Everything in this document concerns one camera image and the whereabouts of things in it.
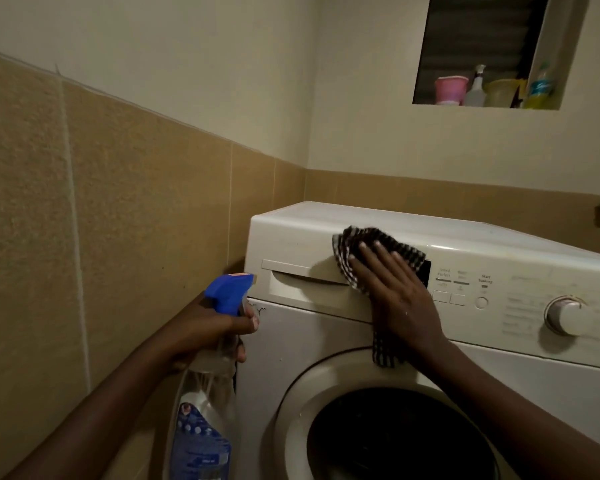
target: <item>louvered window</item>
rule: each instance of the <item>louvered window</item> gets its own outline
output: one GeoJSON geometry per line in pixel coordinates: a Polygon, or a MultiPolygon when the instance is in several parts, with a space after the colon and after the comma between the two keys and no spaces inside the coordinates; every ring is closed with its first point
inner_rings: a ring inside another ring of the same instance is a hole
{"type": "Polygon", "coordinates": [[[431,0],[415,104],[435,104],[439,77],[528,79],[548,0],[431,0]]]}

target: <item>cleaning rag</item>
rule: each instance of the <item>cleaning rag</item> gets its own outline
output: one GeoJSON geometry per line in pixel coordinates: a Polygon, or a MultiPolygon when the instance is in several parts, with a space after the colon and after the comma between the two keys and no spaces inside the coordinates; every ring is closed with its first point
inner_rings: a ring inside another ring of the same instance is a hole
{"type": "MultiPolygon", "coordinates": [[[[424,263],[425,254],[416,248],[396,241],[389,234],[382,232],[375,227],[366,227],[360,229],[355,226],[350,226],[344,229],[341,234],[334,234],[332,239],[333,255],[336,258],[340,272],[344,275],[351,287],[355,290],[368,295],[369,292],[364,288],[362,283],[358,282],[358,277],[354,274],[349,263],[349,256],[353,254],[362,263],[365,262],[364,257],[358,248],[360,242],[366,243],[370,249],[373,249],[373,243],[380,241],[390,253],[398,252],[400,256],[408,263],[411,268],[417,272],[424,263]]],[[[376,365],[380,367],[395,367],[395,362],[404,363],[406,361],[405,354],[400,347],[400,340],[393,334],[380,327],[374,318],[374,343],[373,343],[373,359],[376,365]]]]}

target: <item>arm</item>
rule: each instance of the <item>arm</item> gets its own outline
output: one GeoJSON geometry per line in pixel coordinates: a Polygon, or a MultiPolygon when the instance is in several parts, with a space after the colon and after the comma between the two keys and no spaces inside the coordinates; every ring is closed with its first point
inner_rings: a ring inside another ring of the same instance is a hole
{"type": "MultiPolygon", "coordinates": [[[[161,380],[221,336],[254,332],[258,320],[252,310],[246,314],[218,315],[200,295],[136,348],[5,480],[99,479],[161,380]]],[[[246,359],[241,345],[237,359],[246,359]]]]}
{"type": "Polygon", "coordinates": [[[426,288],[396,253],[361,244],[366,266],[351,259],[370,290],[378,326],[407,345],[409,360],[480,427],[525,479],[600,479],[600,445],[478,367],[445,338],[426,288]]]}

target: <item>blue label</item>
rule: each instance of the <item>blue label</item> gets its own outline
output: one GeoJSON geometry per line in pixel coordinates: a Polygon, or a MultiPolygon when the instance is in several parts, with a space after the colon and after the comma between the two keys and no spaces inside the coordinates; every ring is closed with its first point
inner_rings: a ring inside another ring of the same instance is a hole
{"type": "Polygon", "coordinates": [[[529,92],[529,96],[543,96],[545,94],[549,94],[551,92],[551,81],[542,79],[536,80],[533,84],[531,84],[531,90],[529,92]]]}
{"type": "Polygon", "coordinates": [[[191,403],[178,408],[171,450],[171,480],[228,480],[231,443],[191,403]]]}

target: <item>person's right arm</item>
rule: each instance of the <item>person's right arm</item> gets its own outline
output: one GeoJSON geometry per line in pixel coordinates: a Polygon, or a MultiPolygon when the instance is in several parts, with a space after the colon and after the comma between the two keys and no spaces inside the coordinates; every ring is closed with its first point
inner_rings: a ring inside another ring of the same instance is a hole
{"type": "Polygon", "coordinates": [[[410,266],[378,242],[351,266],[370,291],[376,326],[404,341],[409,361],[437,384],[523,479],[600,479],[600,445],[473,363],[445,338],[429,292],[410,266]]]}

